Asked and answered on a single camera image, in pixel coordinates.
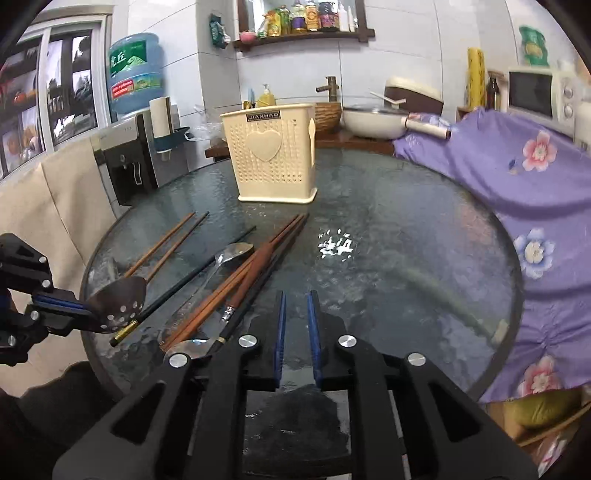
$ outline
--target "pink flower pattern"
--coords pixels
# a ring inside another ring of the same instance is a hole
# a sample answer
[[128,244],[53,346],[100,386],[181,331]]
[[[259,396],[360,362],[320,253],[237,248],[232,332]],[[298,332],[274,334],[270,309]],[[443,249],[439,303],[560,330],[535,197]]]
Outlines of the pink flower pattern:
[[560,389],[560,380],[554,372],[554,359],[544,355],[537,364],[531,364],[523,376],[523,381],[517,387],[519,398],[542,393],[548,390]]
[[550,134],[540,130],[536,140],[528,140],[523,147],[523,168],[525,171],[531,171],[534,168],[537,171],[544,171],[548,165],[556,160],[558,149],[550,143]]

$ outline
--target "metal screw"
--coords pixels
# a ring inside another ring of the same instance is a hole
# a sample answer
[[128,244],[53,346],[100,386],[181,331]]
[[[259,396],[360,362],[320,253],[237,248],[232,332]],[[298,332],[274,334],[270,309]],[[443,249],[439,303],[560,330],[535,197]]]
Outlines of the metal screw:
[[257,339],[254,335],[242,335],[238,339],[238,345],[243,346],[244,348],[250,348],[255,346]]
[[339,337],[339,345],[349,348],[357,345],[357,339],[353,335],[342,335]]
[[188,361],[189,359],[187,358],[187,356],[183,355],[182,353],[176,353],[168,359],[168,363],[171,367],[174,368],[184,367],[185,365],[187,365]]
[[408,363],[415,367],[422,367],[427,362],[425,356],[422,353],[411,353],[408,356]]

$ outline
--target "wooden counter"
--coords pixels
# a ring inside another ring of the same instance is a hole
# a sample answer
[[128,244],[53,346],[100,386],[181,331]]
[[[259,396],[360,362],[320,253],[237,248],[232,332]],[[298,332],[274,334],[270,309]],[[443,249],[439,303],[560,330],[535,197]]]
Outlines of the wooden counter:
[[[394,155],[394,145],[391,141],[356,137],[347,130],[317,134],[316,148],[344,148],[346,150],[362,150],[382,155]],[[228,144],[220,141],[220,143],[208,148],[205,151],[205,156],[214,159],[228,158],[230,156]]]

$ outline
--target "woven basket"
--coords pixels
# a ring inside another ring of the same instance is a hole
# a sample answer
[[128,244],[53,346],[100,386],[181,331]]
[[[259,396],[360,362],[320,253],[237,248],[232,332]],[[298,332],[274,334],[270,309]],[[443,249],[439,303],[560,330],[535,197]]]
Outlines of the woven basket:
[[334,130],[339,122],[343,108],[339,102],[316,103],[316,131],[329,132]]

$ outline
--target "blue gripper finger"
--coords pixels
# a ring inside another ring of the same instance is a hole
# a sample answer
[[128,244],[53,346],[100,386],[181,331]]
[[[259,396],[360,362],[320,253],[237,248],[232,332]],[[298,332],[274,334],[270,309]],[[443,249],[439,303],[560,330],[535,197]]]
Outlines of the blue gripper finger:
[[0,310],[10,310],[12,297],[7,288],[0,288]]
[[316,316],[316,301],[314,292],[308,293],[308,333],[310,335],[310,349],[312,352],[312,367],[314,369],[314,380],[320,386],[322,381],[322,364],[320,359],[320,336],[318,333],[318,319]]
[[283,372],[283,352],[285,346],[285,322],[287,319],[285,293],[281,292],[281,307],[279,308],[279,324],[277,326],[277,342],[275,343],[274,377],[277,388],[281,382]]
[[79,301],[62,300],[54,297],[48,297],[46,295],[35,295],[33,297],[33,304],[36,303],[56,305],[58,307],[64,307],[67,309],[88,310],[86,306],[83,303],[80,303]]

